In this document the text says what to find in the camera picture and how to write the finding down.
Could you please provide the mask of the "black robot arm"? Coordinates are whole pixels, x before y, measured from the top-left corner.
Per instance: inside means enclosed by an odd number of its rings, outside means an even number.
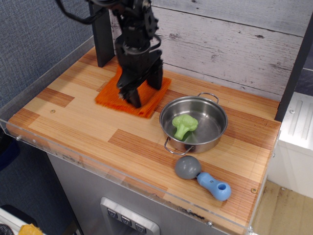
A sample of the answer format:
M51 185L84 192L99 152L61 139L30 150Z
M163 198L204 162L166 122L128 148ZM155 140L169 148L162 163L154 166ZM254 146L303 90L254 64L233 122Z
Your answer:
M121 98L136 108L142 103L137 89L143 82L160 90L163 61L160 44L151 45L156 35L158 19L153 15L149 0L91 0L91 24L95 39L98 66L103 67L115 51L122 74L116 84ZM109 45L105 33L110 33L109 13L117 18L121 35Z

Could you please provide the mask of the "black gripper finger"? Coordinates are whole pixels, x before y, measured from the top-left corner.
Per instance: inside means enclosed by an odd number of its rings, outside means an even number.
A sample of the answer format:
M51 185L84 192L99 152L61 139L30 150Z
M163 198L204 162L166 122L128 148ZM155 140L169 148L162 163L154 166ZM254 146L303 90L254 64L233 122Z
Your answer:
M163 69L157 69L150 72L149 77L147 78L147 83L150 87L160 90L162 86L162 78L163 78Z
M125 91L124 98L128 103L130 103L135 108L141 107L141 101L137 89Z

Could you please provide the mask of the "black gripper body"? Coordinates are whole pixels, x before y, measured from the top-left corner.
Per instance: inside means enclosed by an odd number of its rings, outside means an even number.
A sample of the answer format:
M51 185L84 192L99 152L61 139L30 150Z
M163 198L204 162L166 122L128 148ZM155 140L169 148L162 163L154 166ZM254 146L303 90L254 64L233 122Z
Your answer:
M162 68L162 51L158 45L144 45L142 50L127 47L124 37L115 40L115 48L122 75L117 82L121 94L127 90L137 89L150 75L151 71Z

